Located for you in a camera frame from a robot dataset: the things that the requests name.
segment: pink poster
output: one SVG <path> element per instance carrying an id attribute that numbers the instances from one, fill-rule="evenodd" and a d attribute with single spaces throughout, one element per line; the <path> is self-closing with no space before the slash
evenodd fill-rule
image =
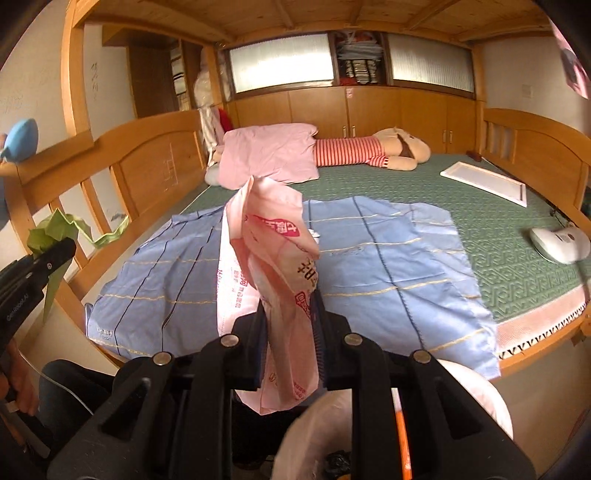
<path id="1" fill-rule="evenodd" d="M 563 37 L 560 30 L 556 28 L 552 22 L 552 30 L 554 31 L 554 36 L 556 40 L 558 40 L 558 47 L 560 48 L 560 59 L 562 60 L 562 65 L 564 67 L 564 73 L 566 74 L 566 83 L 577 92 L 580 96 L 584 98 L 589 98 L 589 77 L 583 70 L 579 59 L 574 54 L 573 49 L 570 48 L 569 43 Z"/>

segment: wall socket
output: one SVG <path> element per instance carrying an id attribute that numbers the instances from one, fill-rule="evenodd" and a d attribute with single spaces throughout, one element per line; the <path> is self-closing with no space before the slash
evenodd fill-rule
<path id="1" fill-rule="evenodd" d="M 523 98 L 533 98 L 534 97 L 534 88 L 531 85 L 526 85 L 526 84 L 521 85 L 521 96 Z"/>

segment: wooden cabinet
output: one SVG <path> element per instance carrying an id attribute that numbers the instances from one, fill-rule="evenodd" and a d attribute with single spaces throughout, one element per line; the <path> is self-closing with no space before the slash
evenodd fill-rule
<path id="1" fill-rule="evenodd" d="M 291 121 L 318 127 L 316 138 L 340 138 L 347 131 L 344 87 L 290 90 Z"/>
<path id="2" fill-rule="evenodd" d="M 137 118 L 178 110 L 170 50 L 130 46 L 127 55 Z"/>
<path id="3" fill-rule="evenodd" d="M 288 124 L 291 122 L 288 92 L 268 93 L 236 100 L 241 127 Z"/>
<path id="4" fill-rule="evenodd" d="M 368 137 L 401 126 L 400 91 L 393 87 L 346 87 L 349 136 Z"/>
<path id="5" fill-rule="evenodd" d="M 476 145 L 476 102 L 447 97 L 447 153 L 465 154 Z"/>
<path id="6" fill-rule="evenodd" d="M 446 95 L 418 89 L 400 89 L 400 112 L 403 129 L 423 140 L 432 153 L 446 152 Z"/>
<path id="7" fill-rule="evenodd" d="M 228 103 L 235 127 L 301 122 L 316 138 L 368 137 L 399 127 L 432 153 L 465 154 L 476 144 L 476 102 L 397 87 L 316 87 L 243 98 Z"/>

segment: wooden headboard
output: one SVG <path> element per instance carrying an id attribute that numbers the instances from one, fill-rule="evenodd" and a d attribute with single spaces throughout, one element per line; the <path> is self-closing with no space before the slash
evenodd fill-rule
<path id="1" fill-rule="evenodd" d="M 591 237 L 591 220 L 580 210 L 591 165 L 589 137 L 519 110 L 485 109 L 484 121 L 482 155 L 545 197 Z"/>
<path id="2" fill-rule="evenodd" d="M 62 281 L 56 301 L 85 332 L 81 303 L 106 270 L 158 218 L 194 190 L 205 174 L 197 110 L 152 116 L 121 125 L 92 140 L 89 131 L 65 140 L 22 164 L 3 164 L 5 195 L 14 231 L 27 249 L 33 215 L 49 205 L 63 210 L 60 195 L 82 189 L 101 233 L 111 231 L 90 179 L 108 168 L 130 224 L 116 242 L 87 257 L 78 245 L 78 271 Z"/>

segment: person's hand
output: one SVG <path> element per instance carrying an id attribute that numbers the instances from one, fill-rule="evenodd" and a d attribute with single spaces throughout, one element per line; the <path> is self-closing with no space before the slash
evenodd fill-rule
<path id="1" fill-rule="evenodd" d="M 8 344 L 7 351 L 11 360 L 8 379 L 10 380 L 10 385 L 12 385 L 17 392 L 17 407 L 23 413 L 34 415 L 37 413 L 39 398 L 33 388 L 29 366 L 18 352 L 17 344 L 14 340 L 11 340 Z M 0 398 L 6 397 L 7 393 L 8 381 L 6 377 L 2 375 L 0 377 Z"/>

